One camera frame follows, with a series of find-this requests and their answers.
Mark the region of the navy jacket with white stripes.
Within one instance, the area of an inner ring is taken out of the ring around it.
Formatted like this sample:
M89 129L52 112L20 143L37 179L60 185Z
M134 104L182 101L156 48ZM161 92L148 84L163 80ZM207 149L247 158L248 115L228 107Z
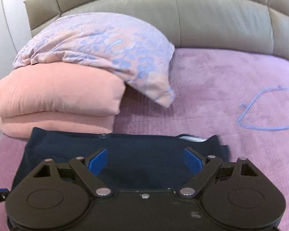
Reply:
M215 155L225 162L230 158L228 146L222 146L217 136L204 142L191 142L182 135L98 135L35 127L12 187L15 188L44 159L67 163L75 157L89 157L99 149L106 149L107 164L100 168L97 176L111 189L176 189L193 176L184 163L187 147L204 157Z

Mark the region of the pink folded duvet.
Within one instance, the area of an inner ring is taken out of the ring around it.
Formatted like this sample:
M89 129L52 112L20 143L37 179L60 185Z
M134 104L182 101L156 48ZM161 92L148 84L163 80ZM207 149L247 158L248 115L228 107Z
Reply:
M33 128L111 133L124 82L103 69L64 62L36 64L0 80L0 129L29 138Z

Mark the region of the pink quilted bedspread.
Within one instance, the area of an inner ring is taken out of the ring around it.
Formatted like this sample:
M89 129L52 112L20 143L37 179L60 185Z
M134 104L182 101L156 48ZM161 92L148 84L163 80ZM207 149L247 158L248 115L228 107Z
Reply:
M279 224L289 230L289 130L242 128L238 117L262 89L289 88L289 61L268 55L214 49L177 49L170 64L175 98L165 108L125 85L109 134L217 136L229 160L248 158L282 192L286 211ZM0 188L12 188L29 138L0 138Z

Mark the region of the purple floral pillow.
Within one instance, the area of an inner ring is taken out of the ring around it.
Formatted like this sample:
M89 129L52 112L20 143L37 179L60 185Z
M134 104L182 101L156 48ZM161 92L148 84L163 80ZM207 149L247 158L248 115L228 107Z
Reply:
M13 68L66 62L107 70L155 103L168 108L174 45L153 25L117 13L64 16L18 52Z

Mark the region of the beige leather headboard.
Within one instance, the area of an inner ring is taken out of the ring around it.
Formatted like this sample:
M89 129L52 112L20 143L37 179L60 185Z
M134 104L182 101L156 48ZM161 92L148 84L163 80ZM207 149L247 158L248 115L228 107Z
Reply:
M31 34L73 14L113 12L158 28L178 48L234 49L289 60L289 0L25 0Z

